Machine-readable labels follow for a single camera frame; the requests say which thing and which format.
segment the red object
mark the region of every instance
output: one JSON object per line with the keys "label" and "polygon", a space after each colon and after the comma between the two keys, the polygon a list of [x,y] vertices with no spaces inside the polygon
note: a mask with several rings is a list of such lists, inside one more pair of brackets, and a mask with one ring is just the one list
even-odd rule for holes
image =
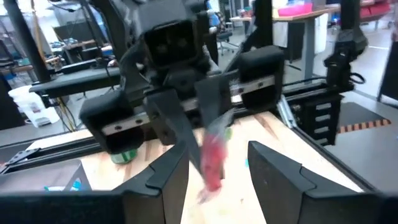
{"label": "red object", "polygon": [[370,6],[361,7],[361,22],[379,20],[391,10],[388,0],[377,0]]}
{"label": "red object", "polygon": [[206,134],[201,147],[200,169],[209,192],[221,188],[221,171],[226,158],[224,139]]}
{"label": "red object", "polygon": [[298,4],[278,9],[279,16],[298,16],[312,12],[312,3]]}

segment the wooden table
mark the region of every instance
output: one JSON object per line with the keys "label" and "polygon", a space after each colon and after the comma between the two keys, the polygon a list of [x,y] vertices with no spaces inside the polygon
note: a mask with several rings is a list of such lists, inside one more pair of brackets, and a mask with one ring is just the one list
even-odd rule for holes
{"label": "wooden table", "polygon": [[94,44],[94,43],[95,43],[95,40],[87,40],[87,41],[82,41],[82,42],[79,42],[79,43],[76,43],[76,44],[67,44],[67,45],[63,46],[62,48],[65,49],[65,50],[70,50],[70,49],[74,49],[74,48],[77,48],[77,47],[83,47],[83,46],[86,46],[88,44]]}
{"label": "wooden table", "polygon": [[[200,142],[203,131],[196,130],[195,134]],[[78,131],[38,140],[28,149],[54,146],[90,136],[88,131]],[[182,223],[265,223],[252,186],[249,168],[245,165],[249,140],[259,141],[345,187],[357,192],[362,191],[274,115],[261,113],[235,121],[233,137],[228,142],[229,155],[224,167],[225,180],[217,198],[203,205],[197,205],[197,195],[203,188],[203,182],[199,173],[190,164]],[[162,146],[156,139],[144,143],[138,149],[137,157],[127,165],[113,164],[105,152],[82,157],[81,161],[93,190],[112,190],[140,173],[169,148]]]}

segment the person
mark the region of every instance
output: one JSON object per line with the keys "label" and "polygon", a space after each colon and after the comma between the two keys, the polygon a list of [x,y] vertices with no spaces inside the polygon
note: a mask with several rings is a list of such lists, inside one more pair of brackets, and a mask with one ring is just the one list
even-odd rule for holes
{"label": "person", "polygon": [[[217,27],[220,24],[220,20],[211,8],[210,1],[206,2],[207,10],[210,14],[210,27]],[[211,33],[205,40],[207,50],[209,51],[210,57],[214,63],[218,65],[218,47],[217,47],[217,32]]]}

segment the office chair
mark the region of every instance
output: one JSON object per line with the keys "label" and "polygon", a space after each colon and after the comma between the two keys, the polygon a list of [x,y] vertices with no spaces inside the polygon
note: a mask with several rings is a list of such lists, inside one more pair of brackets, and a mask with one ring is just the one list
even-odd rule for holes
{"label": "office chair", "polygon": [[[234,51],[237,50],[239,46],[231,44],[229,42],[229,37],[231,37],[233,33],[230,30],[227,30],[225,16],[221,12],[215,12],[215,14],[220,20],[220,24],[217,27],[217,43],[220,44],[218,50],[221,50],[221,56],[224,55],[224,50],[232,51],[232,53],[234,53]],[[224,46],[223,43],[233,46],[234,48]]]}

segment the metal bracket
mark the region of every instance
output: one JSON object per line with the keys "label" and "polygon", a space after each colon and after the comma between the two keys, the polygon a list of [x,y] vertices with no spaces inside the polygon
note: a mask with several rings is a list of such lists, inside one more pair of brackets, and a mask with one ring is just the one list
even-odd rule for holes
{"label": "metal bracket", "polygon": [[39,150],[40,148],[19,151],[13,158],[11,158],[8,162],[6,162],[5,164],[3,164],[3,166],[0,167],[0,174],[2,174],[10,165],[14,165],[19,161],[27,159],[29,156],[33,155]]}
{"label": "metal bracket", "polygon": [[164,145],[185,142],[190,160],[200,172],[200,148],[191,122],[187,118],[175,90],[166,90],[147,96],[144,106],[152,127]]}
{"label": "metal bracket", "polygon": [[229,80],[225,76],[218,75],[196,82],[195,90],[205,128],[232,108]]}
{"label": "metal bracket", "polygon": [[292,110],[290,109],[290,106],[287,103],[284,95],[280,96],[280,101],[278,102],[277,107],[284,124],[286,124],[288,128],[297,127],[297,123],[293,116]]}

